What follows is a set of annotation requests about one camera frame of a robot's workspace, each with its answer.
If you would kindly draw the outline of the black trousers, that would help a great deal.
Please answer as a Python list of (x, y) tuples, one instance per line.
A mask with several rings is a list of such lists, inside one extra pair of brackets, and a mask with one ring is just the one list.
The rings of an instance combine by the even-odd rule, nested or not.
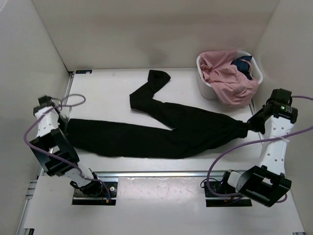
[(247, 137), (250, 126), (246, 122), (155, 100), (155, 93), (169, 81), (169, 74), (151, 70), (147, 82), (130, 94), (130, 107), (163, 123), (165, 129), (72, 118), (67, 124), (68, 141), (75, 148), (104, 157), (182, 159)]

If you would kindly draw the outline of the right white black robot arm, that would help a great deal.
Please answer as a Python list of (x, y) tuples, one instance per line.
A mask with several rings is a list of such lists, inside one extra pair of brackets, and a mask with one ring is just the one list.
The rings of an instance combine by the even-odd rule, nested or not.
[(261, 110), (247, 121), (252, 131), (265, 137), (258, 164), (244, 173), (227, 171), (220, 182), (222, 194), (236, 192), (271, 207), (290, 190), (291, 180), (285, 177), (288, 143), (284, 135), (291, 132), (298, 116), (291, 104), (290, 91), (274, 89)]

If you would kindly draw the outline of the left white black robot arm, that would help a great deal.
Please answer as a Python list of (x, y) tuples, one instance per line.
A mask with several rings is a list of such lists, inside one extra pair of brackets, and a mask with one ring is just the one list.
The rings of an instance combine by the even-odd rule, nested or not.
[(104, 183), (95, 172), (80, 164), (74, 147), (66, 137), (69, 113), (75, 105), (64, 105), (62, 99), (38, 98), (33, 109), (36, 122), (24, 134), (24, 142), (48, 176), (67, 177), (70, 185), (88, 196), (104, 195)]

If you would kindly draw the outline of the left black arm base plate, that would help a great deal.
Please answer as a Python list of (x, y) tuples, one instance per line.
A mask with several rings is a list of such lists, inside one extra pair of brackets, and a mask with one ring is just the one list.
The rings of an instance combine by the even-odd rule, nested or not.
[(86, 206), (115, 206), (118, 190), (118, 181), (108, 180), (104, 182), (106, 188), (100, 183), (94, 182), (79, 188), (72, 181), (70, 185), (74, 188), (72, 197), (73, 205), (86, 205)]

